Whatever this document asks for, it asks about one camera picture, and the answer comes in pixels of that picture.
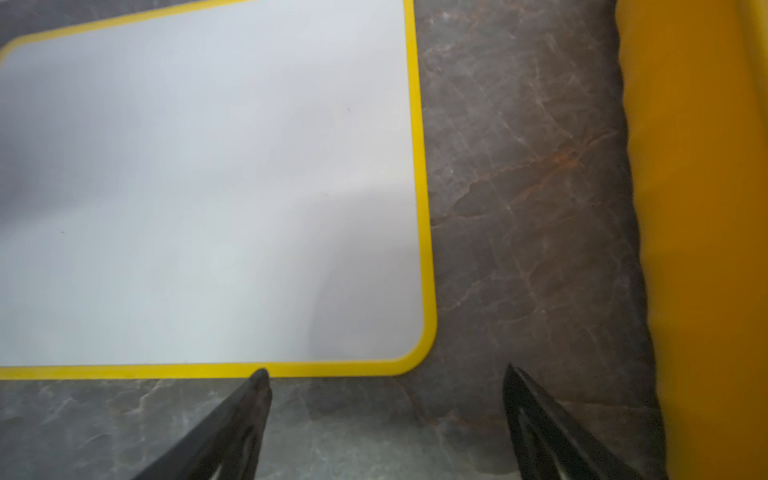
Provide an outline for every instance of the stone countertop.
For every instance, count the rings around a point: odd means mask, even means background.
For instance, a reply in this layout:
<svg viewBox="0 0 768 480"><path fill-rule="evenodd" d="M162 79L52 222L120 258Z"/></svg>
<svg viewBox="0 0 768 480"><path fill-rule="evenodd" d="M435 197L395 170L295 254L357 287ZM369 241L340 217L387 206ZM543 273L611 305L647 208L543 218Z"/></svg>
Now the stone countertop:
<svg viewBox="0 0 768 480"><path fill-rule="evenodd" d="M0 45L172 0L0 0ZM403 376L274 379L257 478L519 478L526 369L664 478L611 0L415 0L439 310ZM130 478L240 380L0 384L0 478Z"/></svg>

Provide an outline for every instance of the cutting board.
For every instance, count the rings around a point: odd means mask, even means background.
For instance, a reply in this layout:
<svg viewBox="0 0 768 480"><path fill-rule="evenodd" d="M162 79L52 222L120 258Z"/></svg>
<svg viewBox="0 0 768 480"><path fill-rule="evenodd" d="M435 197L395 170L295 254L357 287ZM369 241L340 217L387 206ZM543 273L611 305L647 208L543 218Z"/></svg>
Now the cutting board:
<svg viewBox="0 0 768 480"><path fill-rule="evenodd" d="M412 0L0 52L0 379L393 375L435 328Z"/></svg>

